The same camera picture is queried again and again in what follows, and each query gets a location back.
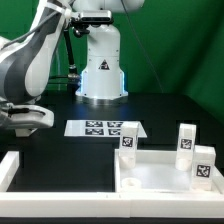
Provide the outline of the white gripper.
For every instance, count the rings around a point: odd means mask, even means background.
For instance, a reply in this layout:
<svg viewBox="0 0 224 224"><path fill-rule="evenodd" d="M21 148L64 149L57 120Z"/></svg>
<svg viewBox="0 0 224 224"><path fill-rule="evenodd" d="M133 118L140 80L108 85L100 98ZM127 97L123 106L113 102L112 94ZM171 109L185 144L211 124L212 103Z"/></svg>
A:
<svg viewBox="0 0 224 224"><path fill-rule="evenodd" d="M54 113L41 106L0 104L0 128L50 128L53 124Z"/></svg>

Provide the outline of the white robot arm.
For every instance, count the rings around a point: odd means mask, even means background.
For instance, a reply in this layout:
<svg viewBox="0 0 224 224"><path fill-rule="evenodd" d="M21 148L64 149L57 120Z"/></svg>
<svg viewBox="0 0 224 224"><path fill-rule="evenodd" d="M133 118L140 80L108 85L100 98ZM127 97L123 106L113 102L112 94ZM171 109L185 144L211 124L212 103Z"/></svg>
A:
<svg viewBox="0 0 224 224"><path fill-rule="evenodd" d="M119 66L120 33L112 14L134 11L145 0L39 0L28 33L0 37L0 128L36 129L53 125L54 114L34 102L46 88L51 62L64 30L88 43L87 66L76 96L116 102L128 96Z"/></svg>

